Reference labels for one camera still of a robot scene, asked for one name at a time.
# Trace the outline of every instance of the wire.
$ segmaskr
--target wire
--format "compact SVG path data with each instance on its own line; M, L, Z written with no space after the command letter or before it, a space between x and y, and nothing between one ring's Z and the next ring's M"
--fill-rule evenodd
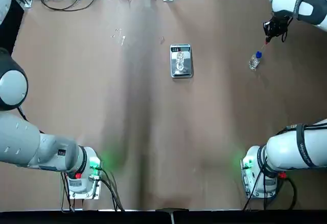
M267 193L266 193L266 175L265 172L263 171L264 175L264 210L267 208Z
M24 114L24 112L23 112L23 110L22 110L22 108L21 108L20 106L17 108L17 110L18 110L19 114L21 115L21 117L22 117L24 120L26 120L27 122L29 122L29 121L27 120L27 118L26 118L26 116L25 116L25 114Z
M281 191L282 189L282 186L284 184L284 181L285 179L282 179L282 178L278 178L278 181L277 181L277 187L276 187L276 192L275 192L275 196L270 198L269 200L267 200L267 203L266 203L266 209L268 208L268 206L277 198L279 192Z
M75 199L73 201L73 211L75 211Z
M293 21L293 18L291 17L288 22L287 22L287 28L286 31L282 34L282 42L284 43L286 41L287 38L287 31L288 31L288 26L291 24L291 22Z
M62 180L62 184L63 184L63 192L62 192L62 200L61 200L61 212L65 213L63 211L63 199L64 199L64 193L66 193L66 198L67 198L67 202L69 204L69 211L72 211L72 206L71 206L71 199L69 197L69 185L68 185L68 180L66 178L66 176L64 175L63 172L60 172L60 176L61 176L61 180Z
M81 10L84 10L84 9L88 8L90 5L93 4L93 2L94 2L95 0L92 0L92 1L91 1L87 6L85 6L85 7L82 7L82 8L79 8L79 9L72 9L72 10L70 10L69 8L71 8L72 6L74 6L78 1L79 1L79 0L75 0L71 5L69 5L69 6L65 7L65 8L61 8L61 9L60 9L60 8L54 8L54 7L51 7L51 6L47 5L47 4L44 2L44 0L41 0L41 3L42 3L44 6L46 6L47 8L49 8L49 9L51 9L51 10L54 10L54 11L74 12L74 11L81 11Z
M293 208L296 204L296 201L297 201L297 189L296 189L295 183L289 177L285 178L285 181L288 181L293 188L293 199L292 199L292 203L291 203L290 207L288 208L289 210L293 210Z
M243 207L243 211L246 210L246 207L248 206L248 204L249 204L249 202L250 202L250 200L251 200L251 198L252 198L252 196L253 196L253 193L254 193L254 190L255 190L255 186L256 186L257 183L258 183L258 180L259 180L259 178L260 178L260 175L261 175L263 169L264 169L264 167L262 167L262 169L260 170L258 176L256 177L256 180L255 180L255 183L254 183L254 186L253 186L252 192L251 192L251 194L250 194L250 196L249 196L249 199L247 200L246 204L245 204L244 207Z
M123 205L121 203L121 200L120 200L120 197L119 197L119 194L118 194L118 189L117 189L117 182L116 182L116 179L114 178L114 175L112 174L112 172L110 172L110 175L113 179L113 181L109 178L107 172L100 168L101 171L104 172L104 174L106 175L107 179L108 179L108 182L109 182L109 186L111 189L110 192L111 192L111 196L112 196L112 202L113 202L113 206L115 208L115 211L116 211L116 206L118 206L120 208L120 210L124 211L124 208L123 208Z
M120 210L121 210L121 211L125 211L124 208L121 206L121 204L118 202L116 195L113 194L113 190L112 190L111 185L108 184L108 183L107 183L105 180L103 180L103 179L100 179L100 181L103 182L103 183L106 185L106 187L109 189L109 191L111 192L111 196L113 197L113 200L117 203L117 205L118 205L118 207L120 208Z

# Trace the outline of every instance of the brown table surface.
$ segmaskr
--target brown table surface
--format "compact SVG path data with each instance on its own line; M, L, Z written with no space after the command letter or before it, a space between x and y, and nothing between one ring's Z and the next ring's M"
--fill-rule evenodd
M270 11L268 0L97 0L78 12L34 1L13 53L29 78L25 113L46 133L97 150L126 209L241 209L248 148L327 116L323 31L294 20L287 41L273 39L249 69ZM193 78L170 77L173 43L191 44ZM60 208L58 173L4 163L0 172L0 210ZM326 208L324 169L289 175L296 208ZM291 198L285 185L271 208ZM84 208L112 208L107 189Z

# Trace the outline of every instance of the blue bottle cap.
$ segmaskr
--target blue bottle cap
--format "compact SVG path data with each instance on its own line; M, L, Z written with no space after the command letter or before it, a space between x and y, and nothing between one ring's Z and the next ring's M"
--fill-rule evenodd
M256 58L261 58L262 57L262 53L261 52L256 52L255 57Z

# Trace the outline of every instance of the green led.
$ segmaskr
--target green led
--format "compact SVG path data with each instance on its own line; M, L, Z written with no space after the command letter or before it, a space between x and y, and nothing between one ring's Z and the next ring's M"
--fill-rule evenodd
M244 165L247 167L252 167L253 164L253 157L252 156L246 156L243 160Z
M99 170L96 168L101 167L101 161L97 157L90 157L90 168L93 168L93 175L98 176L99 175Z

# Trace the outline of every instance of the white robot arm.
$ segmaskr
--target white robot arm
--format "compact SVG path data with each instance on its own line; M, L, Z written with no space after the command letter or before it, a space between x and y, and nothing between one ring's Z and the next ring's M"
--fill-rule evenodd
M265 192L267 198L275 196L280 171L326 167L326 138L327 119L311 126L288 126L266 145L252 146L241 160L247 196L264 198Z
M269 0L273 17L263 24L266 42L282 35L284 42L293 18L327 31L327 0Z
M19 108L28 93L23 69L0 48L0 161L41 170L63 171L72 198L99 196L102 162L90 147L44 134L8 110Z

